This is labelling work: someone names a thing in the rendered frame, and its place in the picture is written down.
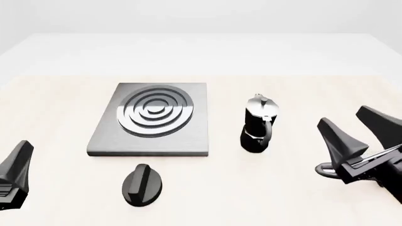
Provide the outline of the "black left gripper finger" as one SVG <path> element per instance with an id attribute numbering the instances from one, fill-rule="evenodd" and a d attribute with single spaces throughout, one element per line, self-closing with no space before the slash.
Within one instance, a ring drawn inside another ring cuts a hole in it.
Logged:
<path id="1" fill-rule="evenodd" d="M 0 163 L 0 184 L 29 190 L 29 167 L 34 147 L 29 141 L 20 141 L 9 156 Z"/>

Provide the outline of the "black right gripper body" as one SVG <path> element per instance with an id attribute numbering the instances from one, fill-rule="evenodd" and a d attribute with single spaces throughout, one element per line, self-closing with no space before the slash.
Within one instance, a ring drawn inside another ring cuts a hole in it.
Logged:
<path id="1" fill-rule="evenodd" d="M 339 177 L 344 184 L 359 180 L 374 180 L 402 203 L 402 144 L 366 158 L 355 165 L 342 163 Z"/>

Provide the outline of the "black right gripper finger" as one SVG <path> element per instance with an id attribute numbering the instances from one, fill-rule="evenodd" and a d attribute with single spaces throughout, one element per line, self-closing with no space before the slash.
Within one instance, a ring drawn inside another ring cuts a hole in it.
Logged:
<path id="1" fill-rule="evenodd" d="M 368 144 L 354 139 L 328 118 L 321 118 L 317 128 L 326 143 L 334 168 L 350 159 L 358 158 L 369 148 Z"/>
<path id="2" fill-rule="evenodd" d="M 375 135 L 384 149 L 402 144 L 402 120 L 363 105 L 357 118 Z"/>

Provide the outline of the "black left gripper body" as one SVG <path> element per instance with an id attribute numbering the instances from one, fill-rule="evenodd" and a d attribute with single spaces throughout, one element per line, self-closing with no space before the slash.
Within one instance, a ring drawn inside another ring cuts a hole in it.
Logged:
<path id="1" fill-rule="evenodd" d="M 20 209 L 29 190 L 0 179 L 0 210 Z"/>

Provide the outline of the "black and silver moka pot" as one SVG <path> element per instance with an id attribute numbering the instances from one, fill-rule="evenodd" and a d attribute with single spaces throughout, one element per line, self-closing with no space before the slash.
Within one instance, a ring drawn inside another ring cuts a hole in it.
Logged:
<path id="1" fill-rule="evenodd" d="M 279 114 L 279 106 L 262 94 L 255 94 L 245 108 L 245 123 L 240 143 L 250 153 L 262 153 L 272 138 L 273 124 Z"/>

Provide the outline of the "flat black stove plate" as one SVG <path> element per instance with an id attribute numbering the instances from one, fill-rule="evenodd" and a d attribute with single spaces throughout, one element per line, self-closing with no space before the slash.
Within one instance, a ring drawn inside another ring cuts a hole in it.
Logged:
<path id="1" fill-rule="evenodd" d="M 208 156 L 207 84 L 119 83 L 89 156 Z"/>

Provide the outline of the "round black stove knob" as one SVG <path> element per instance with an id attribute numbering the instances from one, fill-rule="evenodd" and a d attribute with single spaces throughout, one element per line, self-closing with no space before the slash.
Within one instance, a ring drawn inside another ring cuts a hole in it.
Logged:
<path id="1" fill-rule="evenodd" d="M 122 195 L 132 207 L 145 207 L 158 199 L 162 189 L 160 174 L 149 165 L 141 163 L 124 179 Z"/>

